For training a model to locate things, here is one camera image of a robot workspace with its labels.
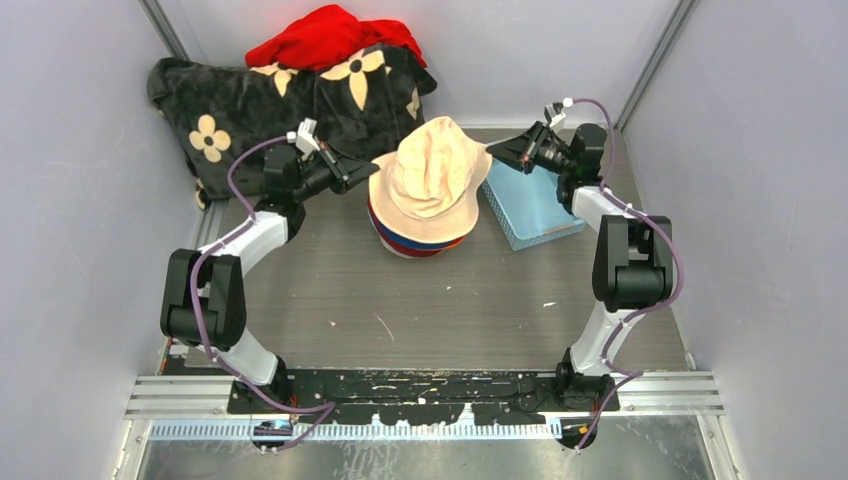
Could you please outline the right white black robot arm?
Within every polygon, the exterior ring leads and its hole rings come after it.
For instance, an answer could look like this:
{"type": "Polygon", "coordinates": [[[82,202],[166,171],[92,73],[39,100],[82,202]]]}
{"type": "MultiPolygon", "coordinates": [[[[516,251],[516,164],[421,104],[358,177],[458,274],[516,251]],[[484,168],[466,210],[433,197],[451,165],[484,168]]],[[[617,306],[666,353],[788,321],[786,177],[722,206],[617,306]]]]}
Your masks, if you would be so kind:
{"type": "Polygon", "coordinates": [[[607,134],[580,125],[571,141],[535,122],[524,133],[487,146],[505,166],[529,175],[556,176],[556,201],[597,235],[591,285],[593,312],[578,340],[557,364],[545,398],[567,410],[589,410],[615,392],[612,361],[630,327],[646,310],[668,300],[674,286],[671,222],[618,205],[603,184],[607,134]]]}

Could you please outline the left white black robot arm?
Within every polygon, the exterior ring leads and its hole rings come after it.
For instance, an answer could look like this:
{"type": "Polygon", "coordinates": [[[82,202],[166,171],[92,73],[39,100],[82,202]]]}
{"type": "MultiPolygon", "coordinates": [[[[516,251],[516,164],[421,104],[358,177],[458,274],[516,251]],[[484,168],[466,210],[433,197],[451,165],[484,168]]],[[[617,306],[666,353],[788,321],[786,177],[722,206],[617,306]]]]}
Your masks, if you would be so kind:
{"type": "Polygon", "coordinates": [[[350,191],[378,172],[373,162],[343,154],[329,143],[297,147],[276,137],[241,154],[227,172],[246,219],[200,249],[178,249],[168,262],[160,328],[162,333],[202,350],[248,389],[269,413],[297,412],[291,405],[287,366],[247,328],[244,278],[267,255],[287,245],[301,230],[308,199],[330,190],[350,191]],[[234,179],[250,156],[263,153],[266,191],[251,203],[234,179]]]}

